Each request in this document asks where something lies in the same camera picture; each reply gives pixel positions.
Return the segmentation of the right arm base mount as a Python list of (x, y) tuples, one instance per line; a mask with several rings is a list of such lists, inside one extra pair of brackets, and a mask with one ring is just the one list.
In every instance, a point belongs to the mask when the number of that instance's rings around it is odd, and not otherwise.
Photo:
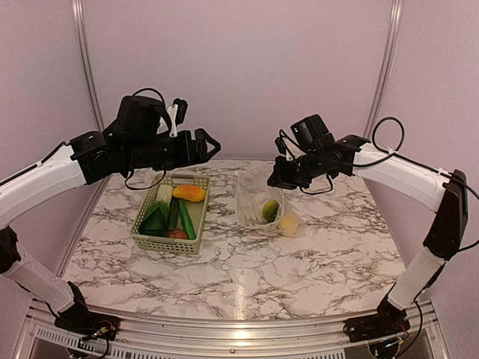
[(347, 319), (343, 331), (351, 343), (374, 340), (408, 331), (411, 325), (406, 317), (405, 310), (397, 309), (384, 297), (375, 314)]

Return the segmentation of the green lime toy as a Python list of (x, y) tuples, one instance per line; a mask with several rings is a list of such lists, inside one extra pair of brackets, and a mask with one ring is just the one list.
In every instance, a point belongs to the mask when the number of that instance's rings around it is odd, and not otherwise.
[(277, 200), (271, 199), (265, 202), (261, 210), (261, 215), (266, 223), (272, 223), (278, 214), (280, 204)]

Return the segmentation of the orange yellow mango toy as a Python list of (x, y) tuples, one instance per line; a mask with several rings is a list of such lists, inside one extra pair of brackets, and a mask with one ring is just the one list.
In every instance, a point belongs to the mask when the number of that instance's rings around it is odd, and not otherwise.
[(203, 201), (206, 195), (207, 190), (197, 185), (179, 185), (173, 190), (173, 197), (192, 203)]

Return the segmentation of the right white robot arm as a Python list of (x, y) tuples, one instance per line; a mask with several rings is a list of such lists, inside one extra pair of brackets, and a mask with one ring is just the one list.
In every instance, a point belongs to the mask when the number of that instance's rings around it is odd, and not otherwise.
[(464, 173), (430, 168), (356, 135), (333, 142), (313, 140), (298, 147), (302, 155), (275, 159), (268, 185), (306, 189), (323, 175), (359, 177), (385, 211), (392, 237), (407, 262), (386, 296), (390, 306), (371, 318), (371, 329), (386, 335), (400, 322), (397, 310), (408, 307), (462, 250), (469, 191)]

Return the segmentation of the yellow lemon toy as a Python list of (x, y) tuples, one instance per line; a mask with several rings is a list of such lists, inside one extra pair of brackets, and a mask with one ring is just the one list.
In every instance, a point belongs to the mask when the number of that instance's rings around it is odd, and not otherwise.
[(299, 235), (300, 225), (301, 221), (298, 215), (287, 214), (282, 217), (278, 229), (283, 236), (293, 238)]

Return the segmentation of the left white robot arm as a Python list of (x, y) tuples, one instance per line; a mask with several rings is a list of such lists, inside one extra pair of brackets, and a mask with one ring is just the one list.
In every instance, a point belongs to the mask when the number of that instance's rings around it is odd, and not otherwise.
[(171, 171), (211, 160), (221, 144), (204, 129), (168, 135), (133, 136), (113, 130), (92, 131), (59, 144), (45, 159), (1, 181), (1, 275), (64, 313), (79, 333), (94, 327), (94, 315), (79, 296), (19, 243), (11, 223), (66, 192), (93, 185), (112, 174), (129, 176), (151, 168)]

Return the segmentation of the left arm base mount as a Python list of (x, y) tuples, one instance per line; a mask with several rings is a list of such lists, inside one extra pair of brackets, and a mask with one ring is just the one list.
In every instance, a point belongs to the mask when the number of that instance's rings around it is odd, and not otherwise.
[(90, 311), (80, 289), (70, 281), (67, 283), (73, 292), (73, 306), (56, 314), (55, 325), (90, 338), (98, 330), (106, 328), (106, 338), (114, 340), (120, 324), (119, 318)]

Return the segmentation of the clear zip top bag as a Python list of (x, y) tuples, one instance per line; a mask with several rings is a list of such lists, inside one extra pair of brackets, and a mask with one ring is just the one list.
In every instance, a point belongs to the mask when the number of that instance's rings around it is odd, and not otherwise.
[(250, 230), (274, 232), (297, 238), (305, 223), (290, 205), (280, 188), (267, 185), (271, 165), (261, 165), (247, 173), (236, 172), (234, 180), (235, 213), (238, 222)]

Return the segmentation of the green perforated plastic basket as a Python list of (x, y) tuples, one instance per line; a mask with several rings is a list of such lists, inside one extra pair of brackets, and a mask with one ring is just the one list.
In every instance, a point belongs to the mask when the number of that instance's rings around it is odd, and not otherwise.
[[(198, 202), (178, 199), (177, 187), (196, 186), (204, 196)], [(210, 178), (196, 175), (157, 175), (147, 187), (130, 229), (143, 250), (176, 254), (199, 253), (210, 194)]]

